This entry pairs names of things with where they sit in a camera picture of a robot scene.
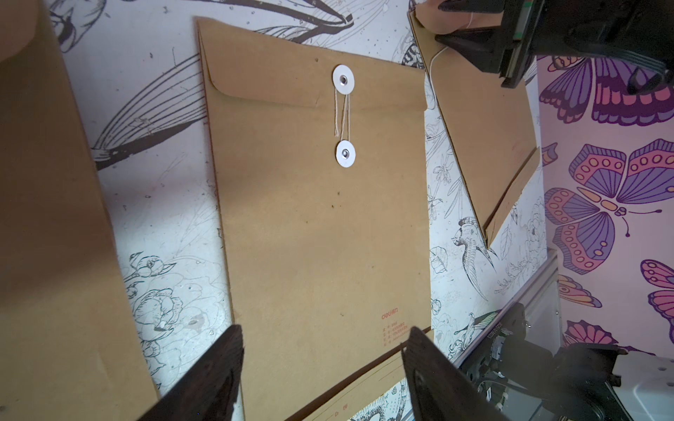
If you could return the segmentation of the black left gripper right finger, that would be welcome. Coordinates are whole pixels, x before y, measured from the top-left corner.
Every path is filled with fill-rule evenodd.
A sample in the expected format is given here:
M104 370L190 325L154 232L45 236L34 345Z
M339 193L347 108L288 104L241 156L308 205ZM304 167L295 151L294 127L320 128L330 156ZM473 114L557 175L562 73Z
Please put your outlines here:
M416 420L507 421L416 326L410 330L402 360Z

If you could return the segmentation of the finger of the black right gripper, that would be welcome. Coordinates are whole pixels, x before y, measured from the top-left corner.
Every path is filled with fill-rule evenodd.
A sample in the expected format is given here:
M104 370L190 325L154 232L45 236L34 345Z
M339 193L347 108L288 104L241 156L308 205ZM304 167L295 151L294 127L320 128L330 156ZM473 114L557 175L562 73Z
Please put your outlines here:
M510 40L510 29L489 26L456 31L451 34L449 44L480 71L504 74L505 51Z
M505 9L505 0L445 0L438 9L443 12L499 14Z

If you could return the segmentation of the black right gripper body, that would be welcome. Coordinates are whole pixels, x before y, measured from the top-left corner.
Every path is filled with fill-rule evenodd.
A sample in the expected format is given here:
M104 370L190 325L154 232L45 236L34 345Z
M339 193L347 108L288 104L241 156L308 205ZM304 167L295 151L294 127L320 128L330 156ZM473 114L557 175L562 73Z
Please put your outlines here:
M630 95L673 85L672 1L507 1L501 28L504 88L543 55L626 61Z

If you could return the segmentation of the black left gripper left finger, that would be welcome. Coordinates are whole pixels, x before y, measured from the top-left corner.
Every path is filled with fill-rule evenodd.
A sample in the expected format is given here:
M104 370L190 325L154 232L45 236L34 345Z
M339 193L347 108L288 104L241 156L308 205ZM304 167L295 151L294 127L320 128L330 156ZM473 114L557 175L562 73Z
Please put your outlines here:
M140 421L230 420L238 399L243 361L242 327L229 326Z

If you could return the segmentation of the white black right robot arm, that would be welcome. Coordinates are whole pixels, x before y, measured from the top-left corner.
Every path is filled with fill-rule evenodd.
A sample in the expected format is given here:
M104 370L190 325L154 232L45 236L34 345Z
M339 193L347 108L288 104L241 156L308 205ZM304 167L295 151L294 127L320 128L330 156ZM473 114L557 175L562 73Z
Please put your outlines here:
M644 126L673 113L673 4L670 1L445 1L443 12L498 14L497 26L439 34L436 40L484 73L516 87L533 59L548 56L561 75L540 96L560 119L591 111L598 122ZM673 145L654 140L632 154L584 146L570 164L577 189L545 196L565 268L586 275L610 254L616 219L630 205L673 196ZM628 352L576 343L549 354L514 345L528 364L517 384L538 390L543 406L572 420L633 420L621 401L619 369Z

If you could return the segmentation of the brown kraft file bag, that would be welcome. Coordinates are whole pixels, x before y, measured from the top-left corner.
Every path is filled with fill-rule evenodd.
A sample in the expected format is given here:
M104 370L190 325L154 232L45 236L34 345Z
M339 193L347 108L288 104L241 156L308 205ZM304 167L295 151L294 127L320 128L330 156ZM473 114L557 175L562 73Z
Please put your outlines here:
M196 21L248 420L431 325L425 75Z
M1 4L1 417L135 420L157 400L59 43Z
M478 226L491 246L541 158L524 86L502 87L409 14Z

